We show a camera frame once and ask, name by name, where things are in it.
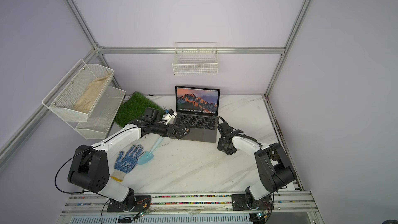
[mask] cable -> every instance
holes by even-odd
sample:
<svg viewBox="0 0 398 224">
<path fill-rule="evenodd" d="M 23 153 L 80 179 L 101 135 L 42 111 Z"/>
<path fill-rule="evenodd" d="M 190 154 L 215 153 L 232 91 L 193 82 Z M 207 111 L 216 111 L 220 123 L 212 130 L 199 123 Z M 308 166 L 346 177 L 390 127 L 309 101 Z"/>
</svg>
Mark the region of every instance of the cable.
<svg viewBox="0 0 398 224">
<path fill-rule="evenodd" d="M 287 185 L 286 185 L 286 183 L 275 173 L 275 175 L 276 175 L 276 177 L 278 177 L 279 178 L 279 180 L 281 180 L 281 182 L 283 182 L 283 184 L 285 185 L 285 188 L 280 188 L 280 189 L 287 189 Z"/>
<path fill-rule="evenodd" d="M 220 117 L 220 116 L 218 116 L 217 117 L 217 119 L 216 119 L 216 121 L 217 121 L 217 129 L 218 129 L 218 131 L 220 132 L 220 135 L 222 136 L 221 138 L 222 138 L 222 140 L 221 140 L 221 143 L 222 144 L 224 144 L 225 142 L 226 142 L 226 140 L 228 140 L 229 138 L 231 138 L 231 137 L 242 137 L 242 138 L 247 138 L 247 139 L 250 139 L 250 140 L 252 140 L 252 141 L 254 141 L 254 142 L 256 142 L 259 146 L 261 146 L 261 144 L 259 143 L 259 142 L 257 142 L 257 139 L 255 139 L 255 138 L 253 138 L 253 137 L 250 137 L 250 136 L 247 136 L 247 135 L 245 135 L 245 134 L 238 134 L 238 133 L 229 133 L 229 134 L 226 134 L 226 135 L 222 135 L 222 131 L 221 131 L 221 126 L 220 126 L 220 119 L 223 121 L 223 122 L 225 122 L 225 120 L 222 118 L 222 117 Z"/>
<path fill-rule="evenodd" d="M 268 215 L 266 221 L 264 222 L 264 224 L 266 224 L 266 222 L 267 222 L 267 221 L 269 220 L 269 218 L 271 217 L 272 210 L 273 210 L 273 208 L 274 208 L 274 206 L 273 206 L 274 199 L 275 199 L 275 196 L 274 196 L 274 193 L 272 193 L 272 207 L 271 207 L 271 210 L 270 210 L 270 212 L 269 212 L 269 215 Z"/>
<path fill-rule="evenodd" d="M 61 171 L 62 167 L 64 167 L 65 164 L 67 164 L 67 162 L 69 162 L 69 161 L 71 161 L 72 159 L 74 159 L 77 155 L 80 155 L 80 154 L 82 154 L 83 152 L 86 152 L 86 151 L 88 151 L 88 150 L 90 150 L 90 149 L 93 149 L 93 148 L 97 148 L 97 147 L 99 147 L 99 146 L 101 146 L 101 145 L 98 145 L 98 146 L 95 146 L 95 147 L 89 147 L 88 149 L 86 149 L 86 150 L 84 150 L 84 151 L 82 151 L 82 152 L 77 153 L 76 155 L 74 155 L 73 157 L 71 157 L 70 159 L 68 159 L 68 161 L 66 161 L 64 164 L 62 164 L 61 168 L 58 169 L 57 173 L 55 174 L 55 178 L 54 178 L 54 184 L 55 184 L 55 187 L 57 188 L 57 190 L 61 191 L 62 193 L 65 193 L 65 194 L 78 194 L 78 193 L 89 192 L 89 191 L 79 191 L 79 192 L 66 192 L 66 191 L 63 191 L 63 190 L 61 190 L 60 188 L 58 188 L 58 186 L 57 186 L 57 176 L 58 176 L 58 173 Z"/>
<path fill-rule="evenodd" d="M 133 129 L 133 128 L 136 128 L 136 127 L 132 127 L 132 128 L 126 129 L 126 130 L 124 130 L 124 131 L 128 131 L 128 130 Z M 124 133 L 124 132 L 119 132 L 119 133 L 116 134 L 115 136 L 113 136 L 113 137 L 111 137 L 110 139 L 108 139 L 107 141 L 105 141 L 104 144 L 105 144 L 106 142 L 108 142 L 109 140 L 111 140 L 112 138 L 116 137 L 117 135 L 121 134 L 121 133 Z M 86 190 L 86 191 L 79 191 L 79 192 L 66 192 L 66 191 L 63 191 L 63 190 L 61 190 L 60 188 L 58 188 L 58 185 L 57 185 L 57 176 L 58 176 L 59 172 L 61 171 L 61 169 L 67 164 L 67 162 L 69 162 L 69 161 L 71 161 L 72 159 L 74 159 L 77 155 L 80 155 L 80 154 L 82 154 L 83 152 L 86 152 L 86 151 L 88 151 L 88 150 L 90 150 L 90 149 L 97 148 L 97 147 L 99 147 L 99 146 L 101 146 L 101 144 L 100 144 L 100 145 L 97 145 L 97 146 L 95 146 L 95 147 L 89 147 L 88 149 L 86 149 L 86 150 L 84 150 L 84 151 L 82 151 L 82 152 L 77 153 L 76 155 L 74 155 L 73 157 L 71 157 L 68 161 L 66 161 L 64 164 L 62 164 L 62 166 L 58 169 L 57 173 L 55 174 L 55 178 L 54 178 L 54 184 L 55 184 L 55 187 L 57 188 L 57 190 L 61 191 L 62 193 L 65 193 L 65 194 L 79 194 L 79 193 L 90 192 L 90 191 L 88 191 L 88 190 Z"/>
<path fill-rule="evenodd" d="M 143 202 L 143 201 L 145 201 L 146 199 L 150 199 L 150 198 L 145 198 L 144 200 L 142 200 L 142 201 L 139 201 L 139 202 L 137 202 L 137 203 Z"/>
<path fill-rule="evenodd" d="M 264 203 L 267 206 L 268 213 L 265 216 L 261 216 L 260 218 L 258 218 L 258 217 L 257 218 L 256 217 L 249 218 L 249 221 L 252 221 L 252 222 L 261 221 L 263 218 L 269 217 L 271 215 L 272 207 L 270 205 L 268 205 L 269 202 L 263 201 L 262 203 Z"/>
<path fill-rule="evenodd" d="M 103 207 L 102 207 L 101 216 L 99 217 L 99 221 L 101 222 L 101 224 L 102 224 L 102 212 L 103 212 L 103 209 L 104 209 L 105 205 L 106 205 L 110 200 L 111 200 L 111 199 L 108 199 L 108 200 L 105 202 L 105 204 L 103 205 Z"/>
</svg>

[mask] trowel handle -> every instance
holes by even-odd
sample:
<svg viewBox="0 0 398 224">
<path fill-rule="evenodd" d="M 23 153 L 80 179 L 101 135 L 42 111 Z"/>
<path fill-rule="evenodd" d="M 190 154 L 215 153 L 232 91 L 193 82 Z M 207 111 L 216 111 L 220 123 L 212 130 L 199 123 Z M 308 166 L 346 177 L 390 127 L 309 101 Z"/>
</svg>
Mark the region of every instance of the trowel handle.
<svg viewBox="0 0 398 224">
<path fill-rule="evenodd" d="M 159 137 L 158 140 L 156 141 L 156 143 L 152 146 L 152 149 L 150 150 L 149 153 L 152 153 L 162 141 L 163 141 L 163 137 Z"/>
</svg>

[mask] blue dotted glove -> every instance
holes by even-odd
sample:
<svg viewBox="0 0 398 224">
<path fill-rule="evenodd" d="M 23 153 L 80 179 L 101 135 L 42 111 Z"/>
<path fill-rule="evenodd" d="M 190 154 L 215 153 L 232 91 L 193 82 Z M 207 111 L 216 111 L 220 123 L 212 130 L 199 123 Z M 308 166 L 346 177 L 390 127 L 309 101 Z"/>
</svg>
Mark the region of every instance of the blue dotted glove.
<svg viewBox="0 0 398 224">
<path fill-rule="evenodd" d="M 117 157 L 115 166 L 113 167 L 115 170 L 113 171 L 111 177 L 118 182 L 123 181 L 125 175 L 128 172 L 131 172 L 132 169 L 137 165 L 138 158 L 145 153 L 142 151 L 143 149 L 144 147 L 142 147 L 140 144 L 137 146 L 133 144 L 124 157 L 124 151 L 119 152 L 119 156 Z"/>
</svg>

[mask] white marble surface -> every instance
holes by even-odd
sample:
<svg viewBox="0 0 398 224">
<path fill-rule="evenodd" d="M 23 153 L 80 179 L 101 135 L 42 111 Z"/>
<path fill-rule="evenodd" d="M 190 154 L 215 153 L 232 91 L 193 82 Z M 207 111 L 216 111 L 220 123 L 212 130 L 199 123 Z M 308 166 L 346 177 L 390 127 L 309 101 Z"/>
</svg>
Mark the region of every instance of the white marble surface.
<svg viewBox="0 0 398 224">
<path fill-rule="evenodd" d="M 176 109 L 175 96 L 149 96 L 159 106 Z M 218 115 L 259 142 L 277 142 L 261 95 L 222 95 Z M 149 134 L 134 143 L 151 150 L 159 136 Z M 132 143 L 124 148 L 127 151 Z M 164 138 L 154 158 L 137 165 L 122 184 L 138 193 L 236 192 L 254 184 L 259 175 L 254 156 L 238 150 L 226 155 L 217 143 Z M 116 157 L 109 159 L 112 173 Z M 294 190 L 290 183 L 288 190 Z"/>
</svg>

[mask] laptop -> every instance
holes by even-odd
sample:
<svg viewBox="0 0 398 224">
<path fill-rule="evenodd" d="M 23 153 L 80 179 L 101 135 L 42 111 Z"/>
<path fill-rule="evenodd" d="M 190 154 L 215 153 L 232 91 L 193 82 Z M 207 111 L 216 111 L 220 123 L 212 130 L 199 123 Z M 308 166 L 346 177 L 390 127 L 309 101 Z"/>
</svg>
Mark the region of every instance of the laptop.
<svg viewBox="0 0 398 224">
<path fill-rule="evenodd" d="M 176 126 L 188 125 L 191 132 L 183 140 L 216 142 L 220 90 L 176 86 Z"/>
</svg>

